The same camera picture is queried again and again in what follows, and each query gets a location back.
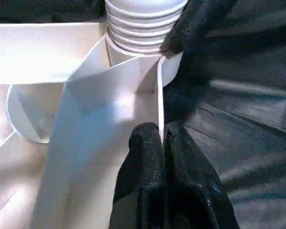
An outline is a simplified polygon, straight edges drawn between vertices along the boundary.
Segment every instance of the dark cloth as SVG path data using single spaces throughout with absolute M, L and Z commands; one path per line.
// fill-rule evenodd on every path
M 217 170 L 240 228 L 286 229 L 286 1 L 238 1 L 163 90 Z

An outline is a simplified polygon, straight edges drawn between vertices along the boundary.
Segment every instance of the glove finger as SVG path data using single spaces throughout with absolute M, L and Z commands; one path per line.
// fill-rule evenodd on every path
M 138 125 L 117 177 L 110 229 L 163 228 L 165 167 L 158 127 Z
M 170 49 L 179 53 L 226 17 L 237 0 L 190 0 L 172 31 Z

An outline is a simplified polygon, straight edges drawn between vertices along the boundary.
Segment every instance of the plastic compartment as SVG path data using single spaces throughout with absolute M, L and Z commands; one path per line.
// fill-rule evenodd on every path
M 169 59 L 175 69 L 165 64 L 166 57 L 158 62 L 157 55 L 133 57 L 95 73 L 101 58 L 93 51 L 64 86 L 32 229 L 108 228 L 133 128 L 154 122 L 163 140 L 162 73 L 176 73 L 178 58 Z
M 107 23 L 0 24 L 0 83 L 63 82 Z

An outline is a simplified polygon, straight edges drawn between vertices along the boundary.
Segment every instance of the gloved hand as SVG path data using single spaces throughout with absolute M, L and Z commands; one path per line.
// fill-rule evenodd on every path
M 138 125 L 117 177 L 110 229 L 238 229 L 219 176 L 186 131 Z

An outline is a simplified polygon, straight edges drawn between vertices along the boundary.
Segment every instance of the white plastic tray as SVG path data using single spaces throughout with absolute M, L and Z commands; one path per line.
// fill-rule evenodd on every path
M 154 122 L 163 140 L 162 73 L 172 78 L 181 56 L 175 56 L 176 69 L 156 55 L 96 70 L 106 57 L 110 62 L 93 54 L 105 44 L 103 37 L 64 86 L 32 229 L 108 228 L 131 131 Z

